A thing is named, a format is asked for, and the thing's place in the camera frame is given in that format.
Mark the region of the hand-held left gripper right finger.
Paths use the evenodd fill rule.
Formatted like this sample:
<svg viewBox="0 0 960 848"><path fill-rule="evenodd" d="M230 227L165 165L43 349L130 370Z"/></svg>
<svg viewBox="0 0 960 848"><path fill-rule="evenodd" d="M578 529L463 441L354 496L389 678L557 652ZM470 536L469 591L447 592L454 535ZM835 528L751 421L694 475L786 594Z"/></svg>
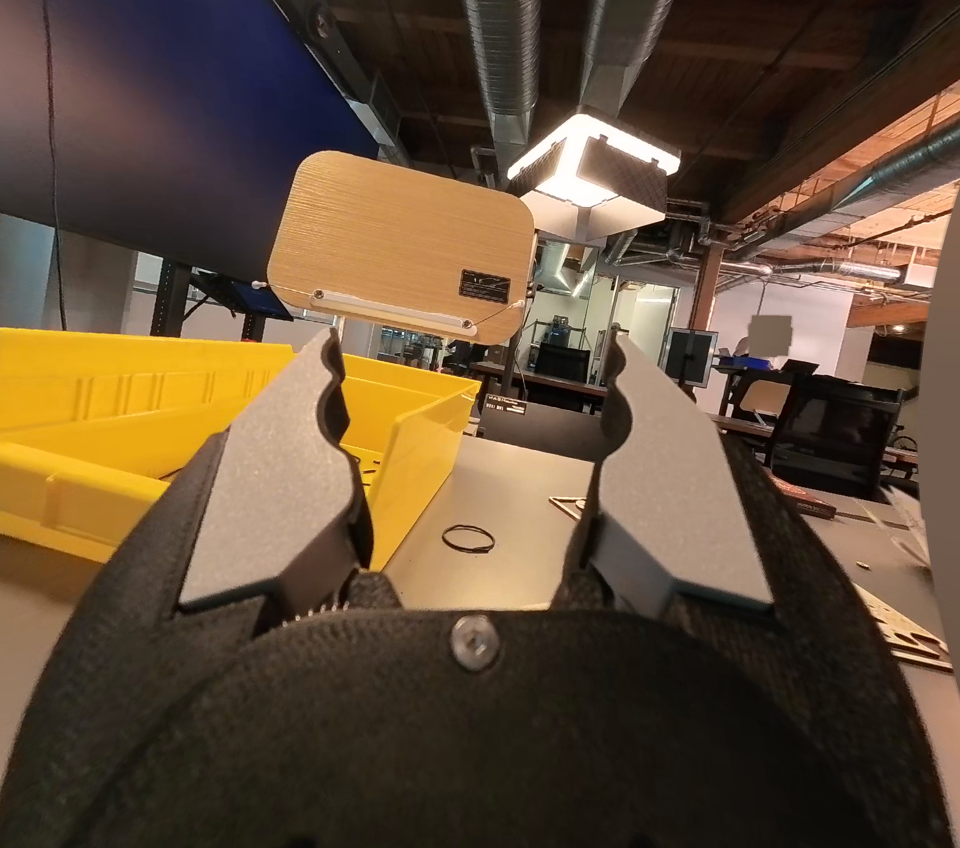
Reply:
<svg viewBox="0 0 960 848"><path fill-rule="evenodd" d="M602 431L581 567L614 606L659 619L679 596L750 613L774 602L714 422L624 332L607 351Z"/></svg>

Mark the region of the black metal rack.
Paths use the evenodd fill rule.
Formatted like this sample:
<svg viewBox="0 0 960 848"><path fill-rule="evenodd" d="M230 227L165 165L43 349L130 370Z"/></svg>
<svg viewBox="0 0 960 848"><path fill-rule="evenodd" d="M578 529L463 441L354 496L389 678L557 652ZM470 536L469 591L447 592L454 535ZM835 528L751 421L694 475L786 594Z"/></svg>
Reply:
<svg viewBox="0 0 960 848"><path fill-rule="evenodd" d="M260 280L244 281L163 258L150 322L150 335L180 338L186 321L204 306L241 319L239 340L262 342L267 323L295 320L287 305Z"/></svg>

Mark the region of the wooden board stand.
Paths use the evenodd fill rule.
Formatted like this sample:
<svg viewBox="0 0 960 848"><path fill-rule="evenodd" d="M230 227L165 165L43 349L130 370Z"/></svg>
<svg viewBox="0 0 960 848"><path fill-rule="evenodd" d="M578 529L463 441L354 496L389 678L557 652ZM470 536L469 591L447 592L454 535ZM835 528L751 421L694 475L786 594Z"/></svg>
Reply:
<svg viewBox="0 0 960 848"><path fill-rule="evenodd" d="M267 283L297 309L495 346L523 325L536 243L514 195L321 151L294 174Z"/></svg>

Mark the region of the small grey monitor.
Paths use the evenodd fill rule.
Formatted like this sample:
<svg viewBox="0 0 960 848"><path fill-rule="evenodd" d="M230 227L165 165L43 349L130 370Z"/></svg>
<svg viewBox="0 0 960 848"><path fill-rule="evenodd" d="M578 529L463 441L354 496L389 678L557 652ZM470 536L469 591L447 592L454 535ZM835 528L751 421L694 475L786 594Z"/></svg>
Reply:
<svg viewBox="0 0 960 848"><path fill-rule="evenodd" d="M713 370L718 333L711 330L671 328L661 369L678 385L706 388Z"/></svg>

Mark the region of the wooden sheet with many holes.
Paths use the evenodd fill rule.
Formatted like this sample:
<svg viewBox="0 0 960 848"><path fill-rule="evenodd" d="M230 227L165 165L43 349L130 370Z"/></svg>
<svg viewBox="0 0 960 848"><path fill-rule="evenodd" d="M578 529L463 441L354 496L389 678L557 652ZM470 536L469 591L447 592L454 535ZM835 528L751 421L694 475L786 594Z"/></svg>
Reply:
<svg viewBox="0 0 960 848"><path fill-rule="evenodd" d="M942 638L932 634L868 590L858 585L854 585L854 589L895 659L931 671L954 674L950 650Z"/></svg>

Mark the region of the dark brown flat box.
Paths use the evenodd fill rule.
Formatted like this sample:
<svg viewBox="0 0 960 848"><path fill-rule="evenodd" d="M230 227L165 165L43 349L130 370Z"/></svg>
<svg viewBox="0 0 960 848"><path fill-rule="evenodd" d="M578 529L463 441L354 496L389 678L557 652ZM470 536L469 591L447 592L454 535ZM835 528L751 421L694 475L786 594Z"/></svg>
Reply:
<svg viewBox="0 0 960 848"><path fill-rule="evenodd" d="M811 494L808 490L773 477L772 482L777 490L786 499L792 501L804 517L813 517L823 520L833 520L836 517L836 507Z"/></svg>

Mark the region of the black mesh office chair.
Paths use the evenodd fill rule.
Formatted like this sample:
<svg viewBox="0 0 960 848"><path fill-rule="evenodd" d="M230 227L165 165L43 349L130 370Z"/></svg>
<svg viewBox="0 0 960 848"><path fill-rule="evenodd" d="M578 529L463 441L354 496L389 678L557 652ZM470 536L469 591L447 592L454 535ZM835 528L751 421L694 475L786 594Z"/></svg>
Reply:
<svg viewBox="0 0 960 848"><path fill-rule="evenodd" d="M905 395L903 389L803 376L791 386L763 464L789 484L875 502Z"/></svg>

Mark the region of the black box with white print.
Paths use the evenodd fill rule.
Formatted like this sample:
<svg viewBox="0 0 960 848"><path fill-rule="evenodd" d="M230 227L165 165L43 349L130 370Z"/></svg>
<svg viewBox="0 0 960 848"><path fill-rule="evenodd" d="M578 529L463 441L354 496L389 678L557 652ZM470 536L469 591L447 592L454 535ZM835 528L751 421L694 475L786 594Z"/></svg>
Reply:
<svg viewBox="0 0 960 848"><path fill-rule="evenodd" d="M486 395L476 436L557 457L602 461L614 450L601 418L500 395Z"/></svg>

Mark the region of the black rubber band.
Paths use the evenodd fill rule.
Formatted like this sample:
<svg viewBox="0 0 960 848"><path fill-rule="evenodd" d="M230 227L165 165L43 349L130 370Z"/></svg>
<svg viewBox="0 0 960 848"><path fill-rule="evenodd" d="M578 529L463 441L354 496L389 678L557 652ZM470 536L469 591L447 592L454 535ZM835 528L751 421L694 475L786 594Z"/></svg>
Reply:
<svg viewBox="0 0 960 848"><path fill-rule="evenodd" d="M455 523L442 530L441 542L450 550L459 554L490 554L497 544L496 537L483 527Z"/></svg>

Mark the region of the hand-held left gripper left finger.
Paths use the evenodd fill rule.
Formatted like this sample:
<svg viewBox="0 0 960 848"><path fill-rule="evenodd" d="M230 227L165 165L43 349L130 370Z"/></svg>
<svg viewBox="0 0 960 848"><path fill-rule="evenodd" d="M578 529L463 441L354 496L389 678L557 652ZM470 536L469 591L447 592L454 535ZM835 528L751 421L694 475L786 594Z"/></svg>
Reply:
<svg viewBox="0 0 960 848"><path fill-rule="evenodd" d="M342 602L371 565L374 529L350 426L335 328L321 329L231 423L178 605L265 597L276 612Z"/></svg>

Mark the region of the yellow plastic bin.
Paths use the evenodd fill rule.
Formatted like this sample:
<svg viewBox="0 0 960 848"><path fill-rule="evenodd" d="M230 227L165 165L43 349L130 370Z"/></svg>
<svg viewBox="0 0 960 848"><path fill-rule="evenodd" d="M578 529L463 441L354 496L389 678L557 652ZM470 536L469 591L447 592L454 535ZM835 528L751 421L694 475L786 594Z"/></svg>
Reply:
<svg viewBox="0 0 960 848"><path fill-rule="evenodd" d="M104 564L206 439L295 358L288 345L4 327L2 536ZM341 446L383 570L457 457L479 383L350 354Z"/></svg>

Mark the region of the large blue panel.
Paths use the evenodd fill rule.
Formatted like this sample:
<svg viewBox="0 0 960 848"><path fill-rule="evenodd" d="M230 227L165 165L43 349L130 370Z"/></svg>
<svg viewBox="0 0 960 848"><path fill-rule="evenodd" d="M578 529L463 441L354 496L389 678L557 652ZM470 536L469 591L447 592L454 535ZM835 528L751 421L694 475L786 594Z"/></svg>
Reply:
<svg viewBox="0 0 960 848"><path fill-rule="evenodd" d="M2 0L2 213L263 280L294 177L378 145L272 0Z"/></svg>

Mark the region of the square pendant lamp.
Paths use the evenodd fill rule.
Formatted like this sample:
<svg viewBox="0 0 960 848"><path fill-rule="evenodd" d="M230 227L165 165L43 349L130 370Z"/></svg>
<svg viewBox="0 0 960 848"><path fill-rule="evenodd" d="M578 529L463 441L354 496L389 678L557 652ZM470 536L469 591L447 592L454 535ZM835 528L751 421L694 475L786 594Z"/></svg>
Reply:
<svg viewBox="0 0 960 848"><path fill-rule="evenodd" d="M680 166L678 148L580 106L510 165L506 191L544 237L599 246L665 221Z"/></svg>

